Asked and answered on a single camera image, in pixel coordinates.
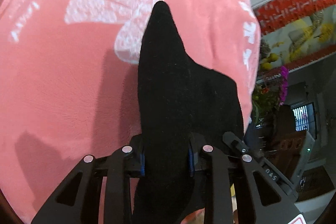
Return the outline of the black knit garment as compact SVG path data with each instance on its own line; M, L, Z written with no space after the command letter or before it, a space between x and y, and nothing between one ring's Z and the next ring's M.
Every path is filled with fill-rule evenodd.
M186 53L168 5L157 2L142 38L138 103L145 175L134 199L134 223L177 223L194 201L204 206L210 176L191 173L190 136L224 148L225 132L242 138L243 115L233 79Z

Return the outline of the flower arrangement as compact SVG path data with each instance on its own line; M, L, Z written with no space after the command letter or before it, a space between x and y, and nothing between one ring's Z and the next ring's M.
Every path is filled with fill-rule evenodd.
M272 118L284 104L288 94L289 71L285 66L277 67L275 75L271 76L272 63L278 60L278 55L271 52L270 46L261 40L259 80L252 93L252 122L261 126L268 118Z

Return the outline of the pink plush blanket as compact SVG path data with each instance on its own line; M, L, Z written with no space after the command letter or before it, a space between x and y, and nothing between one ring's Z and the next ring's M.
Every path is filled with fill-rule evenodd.
M139 133L137 63L157 1L191 58L236 82L249 123L260 45L249 0L1 0L1 191L24 223L83 156Z

